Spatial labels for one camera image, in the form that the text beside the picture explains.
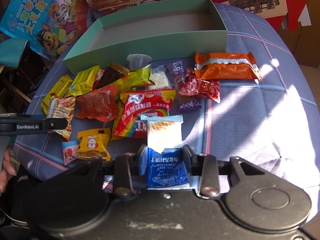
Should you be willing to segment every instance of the screw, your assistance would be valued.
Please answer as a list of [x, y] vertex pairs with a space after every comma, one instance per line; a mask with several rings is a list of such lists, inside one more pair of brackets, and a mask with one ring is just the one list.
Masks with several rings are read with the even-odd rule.
[[169, 198], [171, 198], [171, 195], [170, 195], [170, 194], [167, 194], [167, 193], [164, 193], [164, 194], [163, 194], [163, 197], [166, 198], [166, 199], [169, 199]]
[[200, 193], [202, 196], [205, 196], [205, 197], [213, 197], [218, 193], [218, 190], [215, 187], [207, 186], [207, 187], [203, 187], [200, 190]]
[[126, 187], [118, 187], [116, 188], [116, 194], [119, 195], [119, 196], [127, 196], [131, 193], [131, 190], [126, 188]]

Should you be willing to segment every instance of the pink candy wrapper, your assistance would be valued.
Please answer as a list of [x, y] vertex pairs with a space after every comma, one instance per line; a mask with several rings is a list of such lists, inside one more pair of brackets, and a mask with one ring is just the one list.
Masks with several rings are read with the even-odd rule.
[[77, 158], [76, 151], [79, 148], [79, 144], [79, 140], [62, 143], [64, 165], [68, 165]]
[[220, 103], [220, 81], [203, 80], [195, 76], [194, 70], [187, 68], [187, 82], [178, 92], [183, 96], [195, 96], [197, 98], [212, 99]]
[[[183, 71], [182, 61], [166, 64], [165, 67], [169, 70], [175, 84], [176, 92], [178, 93], [186, 84], [186, 76]], [[193, 97], [177, 96], [179, 97], [180, 103], [179, 110], [194, 110], [201, 108], [201, 104]]]

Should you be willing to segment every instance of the finger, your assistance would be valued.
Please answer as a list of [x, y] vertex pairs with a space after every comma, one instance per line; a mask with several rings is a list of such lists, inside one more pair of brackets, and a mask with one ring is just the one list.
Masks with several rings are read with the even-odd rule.
[[4, 159], [7, 160], [8, 162], [10, 161], [10, 151], [8, 148], [4, 152]]
[[16, 175], [16, 171], [14, 170], [14, 167], [12, 166], [12, 164], [6, 160], [3, 160], [2, 162], [2, 166], [7, 170], [7, 172], [14, 176]]
[[1, 193], [5, 192], [5, 188], [7, 187], [7, 184], [8, 184], [7, 172], [5, 170], [2, 170], [0, 172], [0, 192]]

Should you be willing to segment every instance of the teal cardboard box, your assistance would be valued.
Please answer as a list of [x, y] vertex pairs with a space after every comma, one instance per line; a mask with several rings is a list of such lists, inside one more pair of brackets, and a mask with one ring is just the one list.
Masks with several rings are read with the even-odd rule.
[[110, 60], [128, 64], [129, 54], [153, 60], [226, 52], [228, 32], [211, 0], [166, 0], [99, 18], [63, 62], [73, 74]]

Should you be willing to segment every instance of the blue checkered cloth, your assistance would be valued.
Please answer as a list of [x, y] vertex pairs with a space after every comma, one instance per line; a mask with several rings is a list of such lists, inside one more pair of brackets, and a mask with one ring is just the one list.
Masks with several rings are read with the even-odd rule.
[[[251, 51], [263, 81], [223, 80], [220, 104], [202, 99], [201, 110], [182, 112], [175, 102], [170, 114], [183, 114], [183, 140], [196, 153], [210, 153], [225, 161], [237, 155], [303, 188], [312, 200], [311, 218], [319, 210], [320, 115], [307, 81], [266, 20], [233, 6], [215, 5], [228, 29], [227, 52]], [[62, 62], [65, 54], [39, 87], [27, 114], [43, 114], [40, 103], [55, 82], [65, 74], [74, 77]], [[153, 66], [177, 60], [156, 61]], [[194, 59], [181, 60], [185, 68], [194, 67]], [[98, 120], [74, 118], [71, 140], [79, 131], [106, 125]], [[110, 142], [108, 150], [113, 158], [136, 152], [144, 142], [123, 140]], [[57, 134], [18, 136], [15, 151], [32, 175], [46, 180], [78, 162], [63, 165], [62, 141]], [[221, 189], [226, 192], [227, 178], [220, 177]], [[135, 185], [145, 186], [138, 180]]]

